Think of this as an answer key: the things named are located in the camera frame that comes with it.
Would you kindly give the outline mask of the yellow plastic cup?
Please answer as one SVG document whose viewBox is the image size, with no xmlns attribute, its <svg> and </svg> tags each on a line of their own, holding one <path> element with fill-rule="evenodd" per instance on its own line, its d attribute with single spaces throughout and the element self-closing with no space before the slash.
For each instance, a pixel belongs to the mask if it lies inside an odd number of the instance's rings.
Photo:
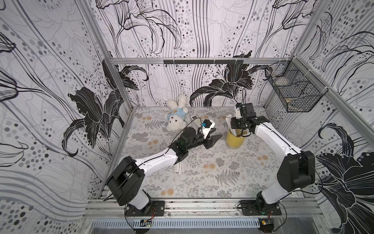
<svg viewBox="0 0 374 234">
<path fill-rule="evenodd" d="M 226 143 L 227 146 L 232 148 L 232 149 L 237 149 L 242 146 L 244 143 L 245 138 L 244 137 L 238 137 L 232 135 L 231 131 L 228 131 L 227 137 L 226 137 Z"/>
</svg>

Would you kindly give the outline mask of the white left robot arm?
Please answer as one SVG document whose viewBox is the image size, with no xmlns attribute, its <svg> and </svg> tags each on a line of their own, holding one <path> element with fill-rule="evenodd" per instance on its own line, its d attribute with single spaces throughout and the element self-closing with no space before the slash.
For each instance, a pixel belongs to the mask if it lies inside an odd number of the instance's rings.
<svg viewBox="0 0 374 234">
<path fill-rule="evenodd" d="M 130 204 L 138 210 L 144 209 L 151 201 L 146 192 L 140 191 L 144 179 L 165 167 L 182 162 L 190 149 L 201 145 L 206 149 L 213 147 L 222 137 L 212 136 L 211 133 L 215 130 L 212 128 L 204 135 L 201 129 L 196 132 L 194 128 L 187 127 L 181 131 L 179 138 L 159 153 L 143 159 L 133 159 L 130 156 L 123 158 L 105 182 L 110 190 L 106 200 L 114 197 L 119 206 Z"/>
</svg>

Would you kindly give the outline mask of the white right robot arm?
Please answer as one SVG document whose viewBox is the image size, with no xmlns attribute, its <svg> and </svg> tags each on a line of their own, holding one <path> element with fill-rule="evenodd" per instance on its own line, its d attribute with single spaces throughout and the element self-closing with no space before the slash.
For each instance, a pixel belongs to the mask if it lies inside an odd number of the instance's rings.
<svg viewBox="0 0 374 234">
<path fill-rule="evenodd" d="M 257 116 L 252 103 L 237 103 L 235 116 L 231 118 L 233 130 L 248 130 L 260 137 L 282 163 L 277 172 L 277 180 L 267 189 L 258 193 L 258 207 L 275 205 L 291 193 L 300 191 L 315 183 L 315 156 L 303 151 L 282 136 L 264 116 Z"/>
</svg>

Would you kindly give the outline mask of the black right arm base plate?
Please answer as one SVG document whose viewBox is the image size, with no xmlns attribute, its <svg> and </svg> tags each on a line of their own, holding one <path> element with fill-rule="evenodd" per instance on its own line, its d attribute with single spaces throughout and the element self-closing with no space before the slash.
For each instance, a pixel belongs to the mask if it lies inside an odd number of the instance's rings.
<svg viewBox="0 0 374 234">
<path fill-rule="evenodd" d="M 257 200 L 241 200 L 237 206 L 241 210 L 242 214 L 245 216 L 277 216 L 282 215 L 281 209 L 278 203 L 266 204 L 262 201 Z"/>
</svg>

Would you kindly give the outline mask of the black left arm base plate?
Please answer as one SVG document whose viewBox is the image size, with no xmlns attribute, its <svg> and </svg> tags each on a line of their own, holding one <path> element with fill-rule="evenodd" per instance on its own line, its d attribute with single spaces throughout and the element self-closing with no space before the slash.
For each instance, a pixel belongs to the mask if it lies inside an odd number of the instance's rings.
<svg viewBox="0 0 374 234">
<path fill-rule="evenodd" d="M 165 211 L 165 201 L 151 200 L 144 208 L 137 209 L 135 206 L 128 204 L 125 209 L 125 215 L 130 217 L 159 217 L 163 216 Z"/>
</svg>

